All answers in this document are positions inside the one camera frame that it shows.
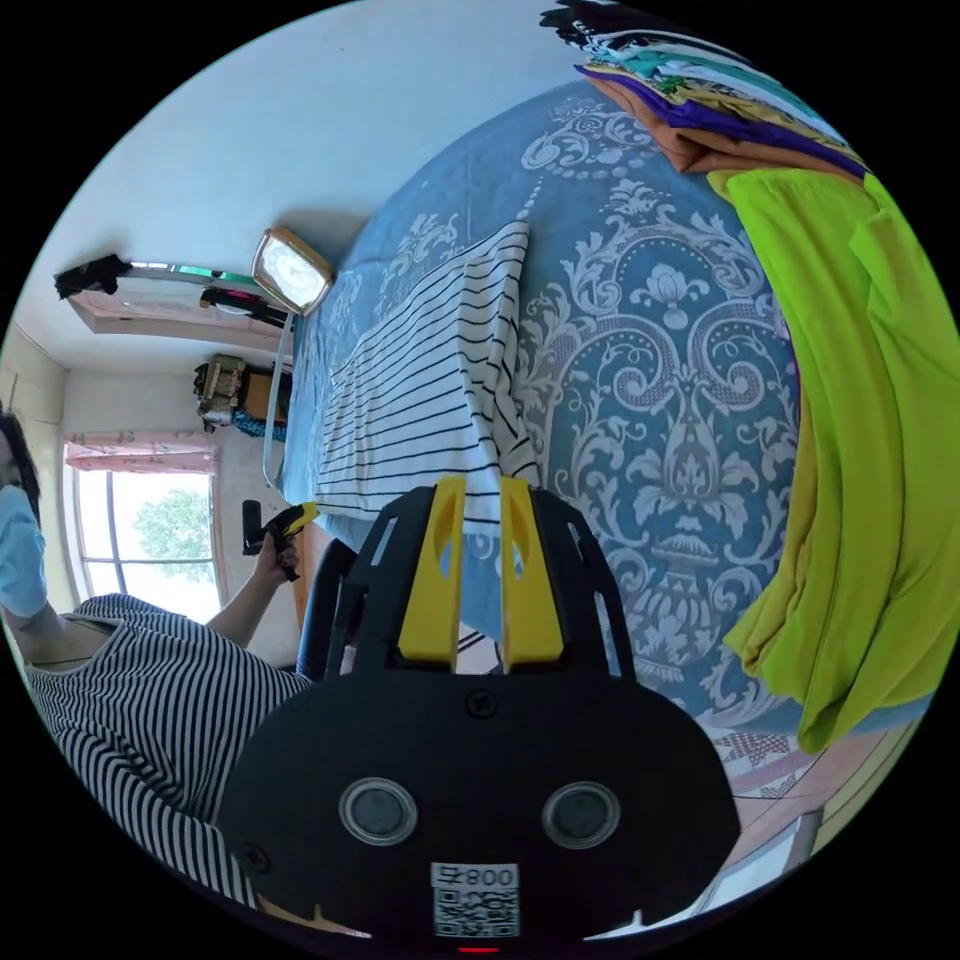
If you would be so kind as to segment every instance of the damask pattern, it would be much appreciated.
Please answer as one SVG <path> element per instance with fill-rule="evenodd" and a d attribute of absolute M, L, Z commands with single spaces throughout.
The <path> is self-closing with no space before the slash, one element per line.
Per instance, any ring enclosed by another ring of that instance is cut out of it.
<path fill-rule="evenodd" d="M 531 245 L 514 396 L 543 481 L 603 546 L 642 682 L 708 727 L 753 723 L 781 701 L 722 638 L 782 549 L 798 427 L 788 334 L 733 209 L 586 83 L 467 135 L 365 228 L 298 337 L 285 496 L 312 496 L 327 371 L 518 211 Z M 353 546 L 369 529 L 327 525 Z M 465 554 L 461 619 L 499 636 L 498 543 L 470 537 Z"/>

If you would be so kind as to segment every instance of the hand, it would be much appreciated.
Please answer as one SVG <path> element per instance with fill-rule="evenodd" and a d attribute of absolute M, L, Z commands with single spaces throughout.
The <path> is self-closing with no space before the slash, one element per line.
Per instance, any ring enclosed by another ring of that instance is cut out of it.
<path fill-rule="evenodd" d="M 291 540 L 289 546 L 278 554 L 273 535 L 268 531 L 263 538 L 263 547 L 257 557 L 257 566 L 253 575 L 264 585 L 276 590 L 287 582 L 287 569 L 292 567 L 296 570 L 299 563 L 300 556 L 293 541 Z"/>

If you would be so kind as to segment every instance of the clock face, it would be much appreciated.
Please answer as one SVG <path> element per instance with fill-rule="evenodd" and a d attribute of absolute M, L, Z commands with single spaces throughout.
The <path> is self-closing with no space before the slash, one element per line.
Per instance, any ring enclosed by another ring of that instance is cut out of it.
<path fill-rule="evenodd" d="M 316 267 L 273 237 L 264 247 L 261 262 L 277 288 L 295 303 L 310 303 L 326 286 L 326 279 Z"/>

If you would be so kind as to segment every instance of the yellow-green towel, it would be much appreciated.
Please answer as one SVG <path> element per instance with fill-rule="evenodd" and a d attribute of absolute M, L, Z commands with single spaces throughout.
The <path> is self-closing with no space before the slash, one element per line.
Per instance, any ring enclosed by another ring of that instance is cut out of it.
<path fill-rule="evenodd" d="M 960 630 L 960 337 L 872 175 L 709 180 L 766 271 L 801 382 L 783 556 L 726 642 L 803 705 L 798 738 L 815 752 L 933 692 Z"/>

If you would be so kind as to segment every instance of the label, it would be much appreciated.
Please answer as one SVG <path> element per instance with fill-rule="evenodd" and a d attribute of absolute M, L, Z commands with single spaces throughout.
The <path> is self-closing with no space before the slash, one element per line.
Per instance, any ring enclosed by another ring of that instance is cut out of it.
<path fill-rule="evenodd" d="M 433 863 L 433 930 L 438 937 L 520 936 L 515 863 Z"/>

